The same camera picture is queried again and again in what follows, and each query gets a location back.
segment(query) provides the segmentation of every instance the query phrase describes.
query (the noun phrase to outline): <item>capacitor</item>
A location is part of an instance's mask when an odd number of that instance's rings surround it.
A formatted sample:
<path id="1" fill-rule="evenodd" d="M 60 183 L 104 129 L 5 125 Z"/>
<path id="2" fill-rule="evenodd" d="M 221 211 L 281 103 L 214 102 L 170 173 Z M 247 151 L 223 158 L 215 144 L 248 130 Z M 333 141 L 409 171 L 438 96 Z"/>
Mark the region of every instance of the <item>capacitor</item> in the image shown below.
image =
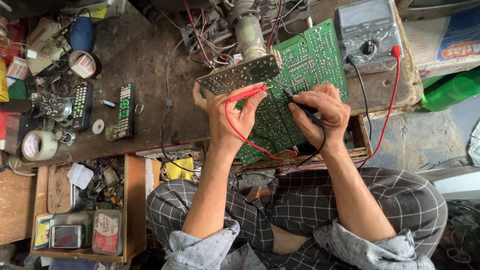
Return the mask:
<path id="1" fill-rule="evenodd" d="M 103 104 L 103 106 L 109 107 L 111 109 L 114 109 L 117 107 L 117 104 L 110 100 L 102 99 L 100 102 Z"/>

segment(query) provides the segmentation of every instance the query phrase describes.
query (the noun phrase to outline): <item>tape roll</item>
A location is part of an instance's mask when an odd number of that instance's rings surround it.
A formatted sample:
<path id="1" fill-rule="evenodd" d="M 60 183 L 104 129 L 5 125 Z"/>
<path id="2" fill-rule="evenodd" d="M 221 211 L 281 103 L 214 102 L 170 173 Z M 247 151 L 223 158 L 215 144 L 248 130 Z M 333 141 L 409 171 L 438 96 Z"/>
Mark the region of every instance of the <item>tape roll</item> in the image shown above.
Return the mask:
<path id="1" fill-rule="evenodd" d="M 22 153 L 27 160 L 48 160 L 57 152 L 58 142 L 49 131 L 30 131 L 22 143 Z"/>
<path id="2" fill-rule="evenodd" d="M 105 123 L 103 123 L 102 119 L 97 119 L 92 126 L 92 131 L 95 134 L 100 134 L 103 131 L 103 128 L 105 127 Z"/>

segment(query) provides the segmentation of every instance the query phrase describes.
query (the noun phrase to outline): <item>black probe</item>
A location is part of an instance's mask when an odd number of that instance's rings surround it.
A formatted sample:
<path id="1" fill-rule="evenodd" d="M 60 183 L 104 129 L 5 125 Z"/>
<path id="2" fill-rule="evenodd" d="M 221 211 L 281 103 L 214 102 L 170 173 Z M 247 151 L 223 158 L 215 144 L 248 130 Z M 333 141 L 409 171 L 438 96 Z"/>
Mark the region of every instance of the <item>black probe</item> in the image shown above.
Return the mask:
<path id="1" fill-rule="evenodd" d="M 318 118 L 316 118 L 315 115 L 313 115 L 313 113 L 309 112 L 308 109 L 303 104 L 300 104 L 300 103 L 297 103 L 297 102 L 293 101 L 293 94 L 290 91 L 284 89 L 283 87 L 281 87 L 281 89 L 282 89 L 283 93 L 287 96 L 287 98 L 289 100 L 289 103 L 292 103 L 292 102 L 295 103 L 298 107 L 300 107 L 300 109 L 302 109 L 302 111 L 305 112 L 305 114 L 308 116 L 308 118 L 310 118 L 312 120 L 312 122 L 314 122 L 317 126 L 321 127 L 322 130 L 324 131 L 324 142 L 322 142 L 322 145 L 320 146 L 320 148 L 315 153 L 313 153 L 311 156 L 309 156 L 307 159 L 305 159 L 299 165 L 297 165 L 297 167 L 300 167 L 305 162 L 309 161 L 311 158 L 313 158 L 314 156 L 316 156 L 320 153 L 320 150 L 322 150 L 322 148 L 324 147 L 325 141 L 327 139 L 327 130 L 325 129 L 324 124 Z"/>

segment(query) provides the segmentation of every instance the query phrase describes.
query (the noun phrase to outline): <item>red probe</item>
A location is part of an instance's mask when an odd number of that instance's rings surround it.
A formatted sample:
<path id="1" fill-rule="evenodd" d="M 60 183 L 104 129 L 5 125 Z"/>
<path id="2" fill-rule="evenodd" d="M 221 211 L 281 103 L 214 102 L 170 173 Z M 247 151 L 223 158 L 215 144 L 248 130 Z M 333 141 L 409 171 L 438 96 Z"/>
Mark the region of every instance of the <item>red probe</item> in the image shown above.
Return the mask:
<path id="1" fill-rule="evenodd" d="M 243 92 L 241 94 L 238 94 L 234 97 L 231 97 L 228 102 L 234 102 L 234 101 L 238 101 L 240 99 L 244 99 L 244 98 L 248 98 L 249 96 L 253 96 L 255 95 L 256 93 L 260 92 L 260 91 L 267 91 L 268 90 L 268 87 L 266 86 L 262 86 L 260 88 L 255 88 L 255 89 L 252 89 L 250 91 L 247 91 L 247 92 Z"/>
<path id="2" fill-rule="evenodd" d="M 377 148 L 375 149 L 375 151 L 373 152 L 373 154 L 369 157 L 367 157 L 366 159 L 364 160 L 360 160 L 360 161 L 357 161 L 357 162 L 354 162 L 353 164 L 358 164 L 358 163 L 362 163 L 364 161 L 367 161 L 369 159 L 371 159 L 375 153 L 378 151 L 378 149 L 380 148 L 380 145 L 382 144 L 382 140 L 384 138 L 384 134 L 385 134 L 385 129 L 387 128 L 387 123 L 388 123 L 388 119 L 390 118 L 390 113 L 392 112 L 392 108 L 393 108 L 393 103 L 394 103 L 394 100 L 395 100 L 395 94 L 396 94 L 396 88 L 398 86 L 398 79 L 400 78 L 400 56 L 401 56 L 401 51 L 400 51 L 400 46 L 399 45 L 395 45 L 393 46 L 392 48 L 392 56 L 396 58 L 396 62 L 397 62 L 397 65 L 396 65 L 396 78 L 395 78 L 395 86 L 393 88 L 393 93 L 392 93 L 392 100 L 390 101 L 390 107 L 388 108 L 388 113 L 387 113 L 387 117 L 385 119 L 385 124 L 384 124 L 384 128 L 382 130 L 382 134 L 380 135 L 380 140 L 378 142 L 378 145 L 377 145 Z M 260 91 L 266 91 L 268 88 L 265 87 L 265 86 L 262 86 L 260 88 L 256 88 L 256 89 L 253 89 L 253 90 L 250 90 L 250 91 L 247 91 L 247 92 L 243 92 L 239 95 L 236 95 L 234 97 L 231 97 L 229 100 L 227 100 L 227 103 L 225 104 L 225 114 L 227 116 L 227 121 L 228 123 L 230 124 L 230 126 L 233 128 L 233 130 L 235 130 L 235 132 L 242 138 L 244 139 L 249 145 L 257 148 L 257 149 L 260 149 L 264 152 L 266 152 L 271 158 L 273 158 L 277 163 L 279 163 L 280 165 L 283 165 L 285 167 L 289 167 L 289 168 L 292 168 L 292 169 L 298 169 L 298 170 L 307 170 L 307 169 L 313 169 L 313 168 L 320 168 L 320 167 L 326 167 L 326 165 L 317 165 L 317 166 L 311 166 L 311 167 L 304 167 L 304 168 L 300 168 L 300 167 L 293 167 L 293 166 L 289 166 L 289 165 L 286 165 L 284 163 L 282 163 L 280 160 L 278 160 L 276 157 L 274 157 L 272 155 L 272 153 L 270 153 L 268 150 L 260 147 L 260 146 L 257 146 L 255 145 L 254 143 L 252 143 L 251 141 L 249 141 L 247 138 L 245 138 L 245 136 L 243 136 L 240 131 L 238 131 L 238 129 L 235 128 L 235 126 L 233 125 L 233 123 L 230 121 L 230 118 L 228 117 L 228 104 L 230 102 L 233 102 L 233 101 L 237 101 L 237 100 L 240 100 L 242 98 L 247 98 L 249 96 L 252 96 L 252 95 L 255 95 L 256 93 L 260 92 Z"/>

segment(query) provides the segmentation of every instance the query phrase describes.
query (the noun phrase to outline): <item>black remote control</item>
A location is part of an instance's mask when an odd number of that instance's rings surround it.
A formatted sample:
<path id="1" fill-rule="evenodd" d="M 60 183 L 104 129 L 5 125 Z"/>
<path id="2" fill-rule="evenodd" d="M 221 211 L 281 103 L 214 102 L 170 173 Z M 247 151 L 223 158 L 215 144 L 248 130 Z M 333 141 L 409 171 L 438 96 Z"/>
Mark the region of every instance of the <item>black remote control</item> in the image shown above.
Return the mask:
<path id="1" fill-rule="evenodd" d="M 75 90 L 72 128 L 80 133 L 88 129 L 90 113 L 92 112 L 93 86 L 89 82 L 81 82 L 75 86 Z"/>
<path id="2" fill-rule="evenodd" d="M 117 138 L 128 139 L 133 137 L 133 111 L 135 110 L 135 84 L 129 83 L 120 88 L 119 121 L 117 124 Z"/>

